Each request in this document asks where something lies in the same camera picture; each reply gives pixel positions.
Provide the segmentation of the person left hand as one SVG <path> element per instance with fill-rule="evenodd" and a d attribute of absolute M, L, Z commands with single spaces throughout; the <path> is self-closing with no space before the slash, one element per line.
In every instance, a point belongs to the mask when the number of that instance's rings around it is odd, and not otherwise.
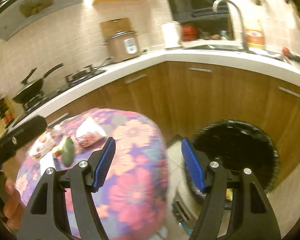
<path fill-rule="evenodd" d="M 9 194 L 3 208 L 4 215 L 7 217 L 6 224 L 10 231 L 18 230 L 25 211 L 25 205 L 21 201 L 20 193 L 11 179 L 6 180 L 5 190 Z"/>

